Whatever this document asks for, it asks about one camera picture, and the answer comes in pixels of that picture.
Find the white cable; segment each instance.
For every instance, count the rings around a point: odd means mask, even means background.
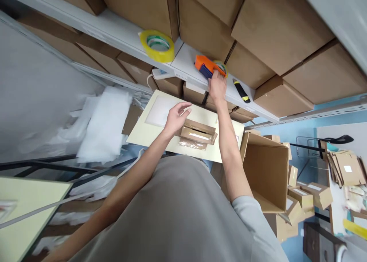
[[[143,150],[145,150],[145,149],[140,149],[140,151],[139,151],[139,155],[138,155],[138,157],[137,157],[137,159],[131,164],[131,165],[129,165],[122,173],[120,173],[118,176],[117,176],[117,179],[119,179],[119,178],[121,178],[127,171],[129,171],[129,169],[130,168],[132,168],[134,165],[135,165],[135,163],[140,159],[140,157],[141,157],[141,155],[142,155],[142,152],[143,152]],[[31,211],[31,212],[28,212],[28,213],[26,213],[26,214],[24,214],[24,215],[22,215],[22,216],[19,216],[19,217],[16,217],[16,218],[14,218],[14,219],[12,219],[12,220],[9,220],[9,221],[7,221],[7,222],[5,222],[5,223],[2,223],[2,224],[0,224],[0,229],[2,229],[2,228],[5,228],[5,227],[7,227],[7,226],[10,226],[10,225],[12,225],[12,224],[15,224],[15,223],[17,223],[17,222],[19,222],[19,221],[21,221],[21,220],[24,220],[24,219],[26,219],[26,218],[28,218],[28,217],[31,217],[31,216],[33,216],[33,215],[35,215],[35,214],[37,214],[37,213],[40,213],[40,212],[42,212],[42,211],[44,211],[44,210],[46,210],[46,209],[49,209],[49,208],[52,208],[52,207],[55,207],[55,206],[57,206],[57,205],[62,205],[62,204],[64,204],[64,203],[67,203],[67,202],[70,202],[70,201],[73,201],[73,200],[76,200],[76,199],[79,199],[79,198],[82,198],[82,197],[85,197],[85,196],[89,196],[89,195],[92,195],[92,194],[94,194],[95,192],[97,192],[97,191],[100,191],[100,190],[102,190],[102,189],[104,189],[105,187],[107,187],[109,185],[109,182],[106,184],[106,185],[104,185],[103,187],[100,187],[100,188],[98,188],[98,189],[95,189],[95,190],[93,190],[93,191],[90,191],[90,192],[87,192],[87,193],[81,193],[81,194],[79,194],[79,195],[75,195],[75,196],[73,196],[73,197],[69,197],[69,198],[67,198],[67,199],[64,199],[64,200],[61,200],[61,201],[58,201],[58,202],[55,202],[55,203],[52,203],[52,204],[50,204],[50,205],[46,205],[46,206],[44,206],[44,207],[41,207],[41,208],[38,208],[38,209],[36,209],[36,210],[33,210],[33,211]]]

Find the right hand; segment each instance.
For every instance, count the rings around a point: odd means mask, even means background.
[[[226,100],[227,79],[218,70],[214,70],[213,76],[209,78],[208,90],[214,103]]]

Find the cream board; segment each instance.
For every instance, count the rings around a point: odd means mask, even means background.
[[[145,110],[141,114],[138,122],[136,123],[133,131],[131,132],[127,142],[134,143],[137,145],[150,146],[155,138],[159,135],[159,133],[163,130],[163,127],[155,126],[152,124],[147,124],[146,118],[153,107],[153,104],[158,96],[175,99],[177,103],[184,102],[182,99],[173,97],[169,94],[163,93],[161,91],[156,90],[152,95],[149,103],[145,107]],[[201,108],[196,105],[191,106],[191,113],[188,116],[188,119],[194,120],[196,122],[200,122],[206,124],[208,126],[212,126],[216,128],[216,133],[219,136],[219,126],[218,126],[218,115],[211,111],[208,111],[204,108]],[[245,126],[239,122],[232,121],[234,131],[236,136],[238,136],[238,146],[240,147],[242,136],[244,133]],[[178,154],[188,155],[200,159],[207,159],[209,161],[215,161],[218,163],[222,163],[221,153],[219,150],[219,137],[216,139],[214,145],[208,145],[205,151],[188,148],[185,146],[179,146],[180,137],[174,136],[173,139],[168,144],[166,151],[175,152]]]

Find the paper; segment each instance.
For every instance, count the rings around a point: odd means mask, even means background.
[[[301,191],[299,189],[294,189],[294,191],[296,191],[296,192],[298,192],[299,194],[302,194],[302,195],[307,195],[306,192],[303,192],[303,191]]]
[[[314,186],[314,185],[308,185],[309,188],[312,188],[312,189],[316,189],[318,191],[320,191],[322,188],[320,187],[317,187],[317,186]]]
[[[287,199],[287,207],[286,207],[286,210],[289,210],[289,208],[291,207],[292,204],[293,204],[293,201]]]

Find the table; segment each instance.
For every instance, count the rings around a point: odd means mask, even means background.
[[[156,90],[152,95],[151,99],[149,100],[147,106],[145,107],[145,110],[138,119],[136,125],[134,126],[134,129],[130,133],[127,142],[142,146],[150,146],[152,142],[155,140],[155,138],[159,135],[159,133],[162,132],[163,127],[145,123],[145,120],[158,96],[172,98],[176,100],[177,103],[184,102],[184,100],[182,99],[173,97],[169,94]],[[188,119],[216,128],[216,133],[218,133],[218,137],[214,145],[208,145],[205,151],[179,146],[180,137],[174,136],[173,139],[169,142],[166,151],[222,163],[222,157],[219,150],[218,115],[194,104],[191,106],[191,110],[192,111],[190,115],[187,117]],[[238,136],[238,146],[240,147],[245,126],[234,120],[232,121],[232,125],[236,136]]]
[[[18,201],[16,208],[4,221],[64,199],[72,185],[68,182],[0,177],[0,199]],[[0,229],[0,261],[21,261],[56,209],[50,208]]]

